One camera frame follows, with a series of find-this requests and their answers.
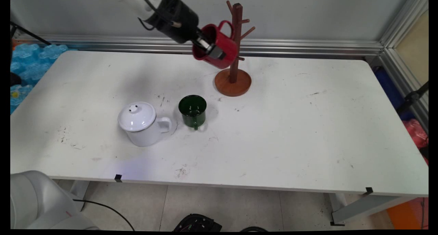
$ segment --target white wall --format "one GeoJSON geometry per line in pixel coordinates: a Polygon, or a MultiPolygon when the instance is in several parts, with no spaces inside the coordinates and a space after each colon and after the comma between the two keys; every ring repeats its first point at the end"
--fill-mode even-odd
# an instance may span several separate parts
{"type": "MultiPolygon", "coordinates": [[[[227,0],[182,0],[200,20],[231,20],[227,0]]],[[[230,0],[244,6],[249,38],[378,41],[405,0],[230,0]]],[[[165,37],[148,32],[113,0],[11,0],[11,15],[35,34],[165,37]]]]}

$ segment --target black tape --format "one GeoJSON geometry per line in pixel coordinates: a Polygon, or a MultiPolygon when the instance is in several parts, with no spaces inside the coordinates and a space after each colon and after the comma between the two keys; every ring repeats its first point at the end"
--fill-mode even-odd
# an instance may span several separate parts
{"type": "Polygon", "coordinates": [[[369,195],[373,193],[373,188],[372,187],[366,187],[366,192],[364,193],[364,195],[369,195]]]}
{"type": "Polygon", "coordinates": [[[116,182],[120,182],[120,183],[122,183],[121,178],[122,178],[122,175],[120,175],[120,174],[116,174],[116,177],[114,178],[114,180],[116,180],[116,182]]]}

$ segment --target floor tile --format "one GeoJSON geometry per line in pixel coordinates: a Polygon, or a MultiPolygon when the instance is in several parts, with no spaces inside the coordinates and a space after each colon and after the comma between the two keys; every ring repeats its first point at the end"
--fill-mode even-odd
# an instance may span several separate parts
{"type": "Polygon", "coordinates": [[[278,191],[169,185],[160,231],[172,231],[191,213],[214,219],[221,232],[249,226],[283,231],[278,191]]]}
{"type": "MultiPolygon", "coordinates": [[[[347,203],[359,196],[346,196],[347,203]]],[[[332,206],[328,194],[280,192],[285,231],[322,231],[358,229],[394,229],[385,211],[346,223],[345,227],[330,226],[332,206]]]]}
{"type": "MultiPolygon", "coordinates": [[[[114,208],[136,231],[158,231],[166,191],[167,185],[90,182],[85,200],[114,208]]],[[[85,204],[82,213],[102,230],[131,230],[122,217],[106,207],[85,204]]]]}

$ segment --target orange object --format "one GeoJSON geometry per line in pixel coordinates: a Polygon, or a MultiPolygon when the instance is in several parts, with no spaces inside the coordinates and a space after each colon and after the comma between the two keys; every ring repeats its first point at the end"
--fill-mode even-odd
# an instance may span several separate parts
{"type": "MultiPolygon", "coordinates": [[[[416,198],[404,204],[388,208],[389,218],[395,229],[398,230],[419,230],[421,229],[421,218],[423,210],[421,202],[423,198],[416,198]]],[[[424,198],[424,223],[423,229],[429,229],[429,198],[424,198]]]]}
{"type": "Polygon", "coordinates": [[[13,39],[13,40],[12,40],[12,50],[14,51],[14,50],[15,50],[15,47],[16,47],[17,45],[20,45],[20,44],[23,44],[23,43],[26,43],[26,42],[25,42],[25,41],[20,41],[20,42],[18,42],[17,40],[13,39]]]}

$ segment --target mug handle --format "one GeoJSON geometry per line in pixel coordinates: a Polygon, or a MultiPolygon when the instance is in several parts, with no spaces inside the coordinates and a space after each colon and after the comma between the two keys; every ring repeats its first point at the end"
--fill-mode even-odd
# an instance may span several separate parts
{"type": "Polygon", "coordinates": [[[197,131],[197,119],[196,117],[193,117],[193,128],[195,131],[197,131]]]}
{"type": "Polygon", "coordinates": [[[219,23],[218,29],[219,29],[219,31],[220,31],[220,30],[222,29],[222,26],[223,26],[225,23],[228,23],[228,24],[230,25],[230,28],[231,28],[231,37],[230,37],[230,39],[233,40],[233,38],[234,38],[234,26],[233,26],[233,24],[232,24],[231,22],[229,22],[228,20],[222,20],[222,21],[219,23]]]}
{"type": "Polygon", "coordinates": [[[158,118],[157,122],[158,123],[160,123],[160,122],[166,122],[167,123],[167,128],[166,127],[164,127],[164,128],[160,127],[160,132],[161,133],[169,132],[170,128],[172,128],[172,121],[169,118],[167,118],[167,117],[158,118]]]}

